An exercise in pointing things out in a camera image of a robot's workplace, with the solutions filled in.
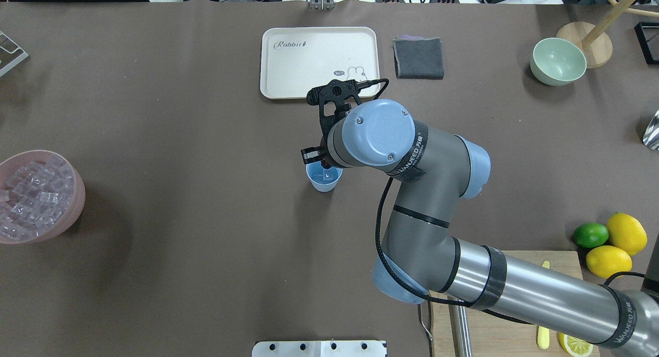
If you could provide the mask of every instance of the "wooden stick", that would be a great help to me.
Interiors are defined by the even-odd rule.
[[[611,9],[610,12],[604,18],[600,23],[598,23],[591,32],[586,35],[583,40],[581,40],[581,46],[585,49],[589,47],[595,39],[599,38],[602,33],[611,26],[618,17],[620,17],[620,14],[623,14],[623,12],[629,8],[630,5],[632,5],[636,0],[620,0],[614,7]]]
[[[611,5],[617,4],[616,0],[608,0],[608,1]],[[625,10],[625,13],[640,14],[641,16],[655,17],[655,19],[659,19],[659,12],[652,12],[651,10],[628,8]]]

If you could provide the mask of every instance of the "halved lemon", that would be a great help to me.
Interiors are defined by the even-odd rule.
[[[574,357],[587,357],[593,353],[593,345],[581,339],[563,333],[558,334],[558,341],[565,352]]]

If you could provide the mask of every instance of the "brown table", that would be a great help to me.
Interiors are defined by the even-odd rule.
[[[275,26],[370,26],[392,79],[385,97],[488,150],[490,183],[460,203],[453,235],[569,250],[579,224],[624,211],[652,245],[659,154],[638,132],[659,104],[659,71],[638,47],[639,17],[612,26],[612,61],[575,84],[550,88],[529,71],[537,41],[606,11],[1,5],[0,30],[30,58],[0,78],[0,158],[62,153],[88,199],[60,237],[0,247],[0,355],[238,356],[256,341],[330,338],[428,354],[417,309],[370,279],[386,176],[346,170],[334,192],[316,192],[299,153],[319,139],[316,109],[259,93],[261,35]],[[440,36],[445,78],[396,80],[397,35]],[[634,270],[645,271],[650,252]]]

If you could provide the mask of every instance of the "knife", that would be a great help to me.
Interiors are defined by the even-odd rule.
[[[549,268],[549,261],[544,261],[542,266],[544,268]],[[549,329],[546,327],[537,327],[537,346],[541,349],[549,348]]]

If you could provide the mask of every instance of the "green bowl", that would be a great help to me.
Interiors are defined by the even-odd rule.
[[[586,56],[565,39],[546,38],[533,48],[531,72],[547,85],[569,84],[586,72]]]

